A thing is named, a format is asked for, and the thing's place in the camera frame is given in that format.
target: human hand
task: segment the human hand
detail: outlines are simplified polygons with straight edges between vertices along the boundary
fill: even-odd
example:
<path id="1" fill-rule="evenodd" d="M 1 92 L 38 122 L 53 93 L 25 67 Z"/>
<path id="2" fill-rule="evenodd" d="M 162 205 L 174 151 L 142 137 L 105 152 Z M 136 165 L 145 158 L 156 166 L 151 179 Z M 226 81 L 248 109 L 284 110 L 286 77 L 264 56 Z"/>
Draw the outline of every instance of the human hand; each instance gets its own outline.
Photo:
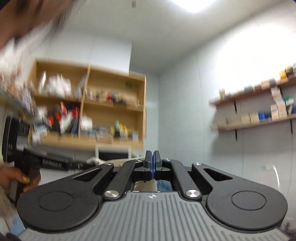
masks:
<path id="1" fill-rule="evenodd" d="M 18 180 L 23 184 L 27 184 L 23 189 L 23 192 L 26 192 L 36 187 L 40 179 L 40 172 L 38 172 L 38 175 L 33 180 L 30 180 L 25 174 L 21 172 L 20 169 L 16 167 L 3 167 L 2 169 L 0 169 L 0 186 L 4 189 L 6 193 L 9 192 L 10 182 L 12 180 Z"/>

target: yellow fingernail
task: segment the yellow fingernail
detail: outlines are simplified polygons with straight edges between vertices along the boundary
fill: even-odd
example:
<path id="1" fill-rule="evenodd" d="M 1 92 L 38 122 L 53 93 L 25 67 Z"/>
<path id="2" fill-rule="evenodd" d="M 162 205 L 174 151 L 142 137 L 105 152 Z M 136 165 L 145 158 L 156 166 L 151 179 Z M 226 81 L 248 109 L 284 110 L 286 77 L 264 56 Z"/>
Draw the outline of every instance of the yellow fingernail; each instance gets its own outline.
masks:
<path id="1" fill-rule="evenodd" d="M 29 183 L 30 182 L 30 178 L 24 177 L 24 182 Z"/>

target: ceiling light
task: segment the ceiling light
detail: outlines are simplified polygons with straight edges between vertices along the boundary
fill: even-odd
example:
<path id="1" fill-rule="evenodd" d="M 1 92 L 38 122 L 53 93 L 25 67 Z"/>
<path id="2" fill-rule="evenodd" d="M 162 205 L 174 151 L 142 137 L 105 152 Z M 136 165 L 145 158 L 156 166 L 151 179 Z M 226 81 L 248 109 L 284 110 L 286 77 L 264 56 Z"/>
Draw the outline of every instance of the ceiling light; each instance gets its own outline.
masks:
<path id="1" fill-rule="evenodd" d="M 209 5 L 211 5 L 214 0 L 171 0 L 180 7 L 186 9 L 191 13 L 197 13 Z"/>

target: ribbed surface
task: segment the ribbed surface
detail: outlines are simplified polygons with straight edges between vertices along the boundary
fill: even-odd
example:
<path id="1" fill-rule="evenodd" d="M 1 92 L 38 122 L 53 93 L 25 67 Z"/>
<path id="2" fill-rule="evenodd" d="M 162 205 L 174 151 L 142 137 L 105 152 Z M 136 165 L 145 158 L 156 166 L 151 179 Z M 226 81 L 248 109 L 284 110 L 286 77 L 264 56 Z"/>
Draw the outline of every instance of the ribbed surface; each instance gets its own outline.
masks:
<path id="1" fill-rule="evenodd" d="M 63 234 L 26 230 L 23 241 L 287 241 L 274 229 L 260 234 L 228 230 L 214 222 L 198 202 L 172 193 L 127 193 L 105 203 L 88 225 Z"/>

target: person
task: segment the person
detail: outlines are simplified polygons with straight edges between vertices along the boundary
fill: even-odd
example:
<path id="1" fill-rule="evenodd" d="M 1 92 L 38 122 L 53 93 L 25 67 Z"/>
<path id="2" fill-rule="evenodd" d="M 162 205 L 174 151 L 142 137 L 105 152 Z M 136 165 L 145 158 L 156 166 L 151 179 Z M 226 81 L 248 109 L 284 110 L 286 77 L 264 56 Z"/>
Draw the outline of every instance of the person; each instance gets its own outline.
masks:
<path id="1" fill-rule="evenodd" d="M 66 22 L 74 4 L 79 0 L 0 0 L 0 50 L 14 39 L 14 45 L 33 28 L 49 24 L 49 34 L 55 33 Z M 36 187 L 41 179 L 40 173 L 30 180 L 19 169 L 0 165 L 0 186 L 9 192 L 11 180 L 27 184 L 26 192 Z"/>

